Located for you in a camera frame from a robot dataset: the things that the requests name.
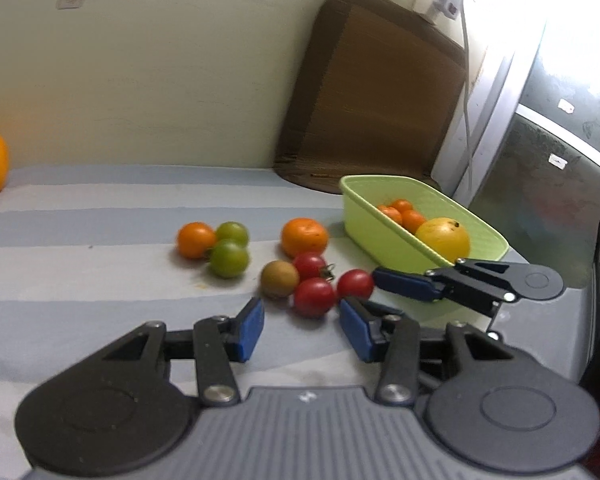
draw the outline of blue rubber fingertip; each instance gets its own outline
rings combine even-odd
[[[240,326],[240,339],[236,344],[238,362],[244,363],[251,358],[263,328],[264,306],[262,300],[257,300],[256,306],[242,320]]]
[[[339,302],[339,321],[360,361],[370,363],[373,343],[368,326],[346,300]]]

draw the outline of wall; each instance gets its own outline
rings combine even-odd
[[[0,0],[0,132],[14,167],[270,165],[323,0],[56,1]]]

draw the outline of green plastic basket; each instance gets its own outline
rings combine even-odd
[[[499,260],[509,250],[504,236],[448,196],[406,176],[351,175],[340,180],[347,234],[384,267],[423,273],[453,264],[378,211],[398,198],[411,202],[426,218],[460,222],[471,238],[470,258]]]

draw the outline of red object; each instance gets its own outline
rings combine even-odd
[[[293,308],[302,317],[322,317],[335,303],[336,292],[324,278],[309,278],[293,293]]]
[[[375,283],[371,274],[362,269],[347,270],[337,280],[337,296],[357,296],[368,300],[373,293]]]
[[[300,275],[300,281],[310,278],[324,278],[332,280],[333,274],[326,260],[318,253],[301,253],[293,259],[293,266]]]

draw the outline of striped tablecloth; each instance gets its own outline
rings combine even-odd
[[[28,464],[13,429],[22,397],[36,384],[128,332],[160,319],[171,330],[212,314],[235,314],[257,287],[261,267],[279,257],[280,228],[306,216],[328,226],[328,261],[339,274],[372,261],[343,230],[341,197],[289,184],[268,170],[173,166],[69,166],[15,170],[0,193],[0,479]],[[224,281],[173,251],[180,226],[243,222],[252,263]],[[376,292],[421,322],[442,326],[486,320],[467,309],[419,304]],[[336,313],[298,319],[267,304],[253,358],[235,368],[243,394],[253,384],[370,384],[377,369],[360,364]],[[194,392],[191,363],[172,380]]]

